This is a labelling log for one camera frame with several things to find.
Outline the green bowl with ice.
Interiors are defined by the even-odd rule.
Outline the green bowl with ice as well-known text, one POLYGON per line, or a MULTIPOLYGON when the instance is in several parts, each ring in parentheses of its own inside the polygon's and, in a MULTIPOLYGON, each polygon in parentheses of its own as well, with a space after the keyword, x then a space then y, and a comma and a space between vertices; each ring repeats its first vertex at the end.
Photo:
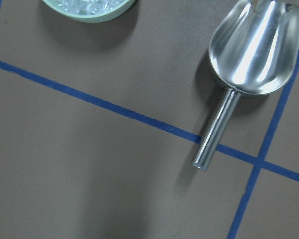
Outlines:
POLYGON ((102 23, 125 13, 133 0, 45 0, 55 12, 84 23, 102 23))

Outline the metal ice scoop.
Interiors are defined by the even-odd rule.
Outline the metal ice scoop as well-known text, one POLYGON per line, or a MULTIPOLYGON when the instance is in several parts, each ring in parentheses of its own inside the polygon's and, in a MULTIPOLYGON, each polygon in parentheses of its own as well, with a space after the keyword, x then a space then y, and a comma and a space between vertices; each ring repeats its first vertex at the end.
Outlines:
POLYGON ((215 30, 208 56, 222 99, 192 165, 207 170, 234 109, 243 96, 282 88, 296 67, 299 6, 280 0, 240 0, 215 30))

